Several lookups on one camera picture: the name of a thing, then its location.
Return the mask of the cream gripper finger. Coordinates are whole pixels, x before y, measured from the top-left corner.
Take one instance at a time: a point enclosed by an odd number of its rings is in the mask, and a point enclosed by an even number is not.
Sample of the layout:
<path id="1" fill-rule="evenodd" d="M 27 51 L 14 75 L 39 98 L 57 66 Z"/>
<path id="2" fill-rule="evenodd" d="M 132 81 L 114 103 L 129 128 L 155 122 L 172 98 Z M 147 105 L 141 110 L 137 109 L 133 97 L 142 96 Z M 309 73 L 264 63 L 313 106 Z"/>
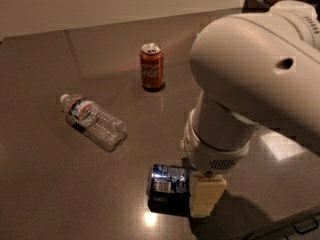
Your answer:
<path id="1" fill-rule="evenodd" d="M 208 176 L 202 172 L 192 172 L 189 178 L 190 216 L 208 217 L 226 186 L 227 182 L 221 175 Z"/>

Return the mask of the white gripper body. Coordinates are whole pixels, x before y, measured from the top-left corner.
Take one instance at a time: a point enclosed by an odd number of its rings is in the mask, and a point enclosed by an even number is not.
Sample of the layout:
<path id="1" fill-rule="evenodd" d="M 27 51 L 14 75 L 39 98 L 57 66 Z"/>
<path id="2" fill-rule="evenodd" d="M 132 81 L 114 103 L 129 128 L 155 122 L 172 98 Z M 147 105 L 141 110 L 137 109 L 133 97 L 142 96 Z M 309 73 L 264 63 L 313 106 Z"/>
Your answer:
<path id="1" fill-rule="evenodd" d="M 216 144 L 206 142 L 196 131 L 193 123 L 195 110 L 187 120 L 181 146 L 186 152 L 191 165 L 198 171 L 211 172 L 213 175 L 229 173 L 249 152 L 250 123 L 244 117 L 231 113 L 231 118 L 238 127 L 222 124 L 222 128 L 214 128 L 209 136 L 214 140 L 221 137 L 231 144 L 232 150 L 219 149 Z"/>

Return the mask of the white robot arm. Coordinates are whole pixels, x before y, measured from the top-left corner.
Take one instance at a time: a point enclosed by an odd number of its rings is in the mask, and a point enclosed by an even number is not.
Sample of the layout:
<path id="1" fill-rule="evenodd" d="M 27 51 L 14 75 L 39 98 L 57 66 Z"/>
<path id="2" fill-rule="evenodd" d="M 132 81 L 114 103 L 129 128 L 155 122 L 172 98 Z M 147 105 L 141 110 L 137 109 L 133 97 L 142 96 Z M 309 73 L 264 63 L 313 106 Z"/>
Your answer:
<path id="1" fill-rule="evenodd" d="M 266 13 L 229 15 L 196 37 L 190 54 L 201 88 L 182 140 L 195 172 L 190 214 L 207 217 L 261 127 L 320 152 L 320 37 L 313 6 L 280 1 Z"/>

